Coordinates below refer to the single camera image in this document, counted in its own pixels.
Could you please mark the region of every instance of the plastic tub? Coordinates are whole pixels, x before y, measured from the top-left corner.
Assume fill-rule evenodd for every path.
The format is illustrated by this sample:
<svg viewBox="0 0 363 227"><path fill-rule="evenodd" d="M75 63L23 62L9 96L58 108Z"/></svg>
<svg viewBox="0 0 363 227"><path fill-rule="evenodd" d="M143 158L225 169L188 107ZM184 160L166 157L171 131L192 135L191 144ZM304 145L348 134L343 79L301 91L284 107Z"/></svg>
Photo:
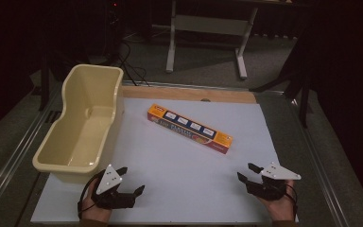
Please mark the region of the plastic tub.
<svg viewBox="0 0 363 227"><path fill-rule="evenodd" d="M62 86L61 116L34 155L35 168L75 183L106 168L124 112L122 77L116 67L80 64L71 70Z"/></svg>

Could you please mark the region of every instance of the cardboard box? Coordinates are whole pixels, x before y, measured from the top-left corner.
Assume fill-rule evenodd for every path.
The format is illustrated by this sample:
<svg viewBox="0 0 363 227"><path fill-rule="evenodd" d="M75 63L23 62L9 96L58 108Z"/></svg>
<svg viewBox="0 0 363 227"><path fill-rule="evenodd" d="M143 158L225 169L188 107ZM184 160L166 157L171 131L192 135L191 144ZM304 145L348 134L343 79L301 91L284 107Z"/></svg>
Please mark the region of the cardboard box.
<svg viewBox="0 0 363 227"><path fill-rule="evenodd" d="M233 141L230 135L222 131L209 128L157 104L152 104L149 108L147 118L158 125L224 154L226 154Z"/></svg>

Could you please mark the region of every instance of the white board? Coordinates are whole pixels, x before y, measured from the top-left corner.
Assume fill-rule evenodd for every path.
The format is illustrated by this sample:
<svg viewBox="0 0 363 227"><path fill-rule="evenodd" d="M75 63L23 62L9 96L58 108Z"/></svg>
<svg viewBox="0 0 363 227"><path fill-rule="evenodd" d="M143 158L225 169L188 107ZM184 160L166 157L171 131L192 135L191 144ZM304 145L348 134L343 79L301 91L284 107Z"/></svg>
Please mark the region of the white board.
<svg viewBox="0 0 363 227"><path fill-rule="evenodd" d="M157 103L178 114L233 136L227 154L207 148L147 120ZM125 98L125 115L113 148L115 169L129 168L119 192L146 189L134 208L112 212L112 224L264 223L263 205L238 181L241 172L261 182L247 163L278 162L258 104ZM32 222L78 221L77 202L84 185L50 175Z"/></svg>

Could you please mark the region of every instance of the human hand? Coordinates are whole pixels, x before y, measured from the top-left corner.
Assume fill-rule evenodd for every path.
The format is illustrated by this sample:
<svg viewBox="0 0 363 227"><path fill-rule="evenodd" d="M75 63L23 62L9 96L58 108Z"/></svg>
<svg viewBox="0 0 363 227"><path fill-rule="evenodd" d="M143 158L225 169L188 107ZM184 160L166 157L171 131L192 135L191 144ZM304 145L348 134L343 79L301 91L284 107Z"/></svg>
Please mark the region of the human hand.
<svg viewBox="0 0 363 227"><path fill-rule="evenodd" d="M82 219L92 219L98 220L101 222L108 223L109 218L111 217L112 210L107 210L103 208L99 208L95 205L95 202L91 199L93 195L94 186L97 183L98 179L93 180L89 187L87 197L82 201Z"/></svg>
<svg viewBox="0 0 363 227"><path fill-rule="evenodd" d="M293 184L294 181L287 180L286 193L293 197ZM262 202L267 208L272 220L294 220L294 201L287 196L281 197L278 201L266 201L262 198L257 197L260 202Z"/></svg>

